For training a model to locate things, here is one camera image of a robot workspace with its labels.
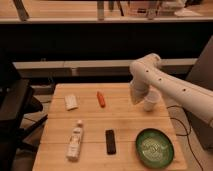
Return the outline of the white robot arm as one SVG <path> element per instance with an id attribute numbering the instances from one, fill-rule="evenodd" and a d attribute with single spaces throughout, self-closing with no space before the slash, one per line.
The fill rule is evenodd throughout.
<path id="1" fill-rule="evenodd" d="M 155 53 L 131 62 L 130 95 L 133 104 L 141 102 L 151 86 L 176 100 L 213 128 L 213 91 L 170 76 L 160 70 L 161 58 Z"/>

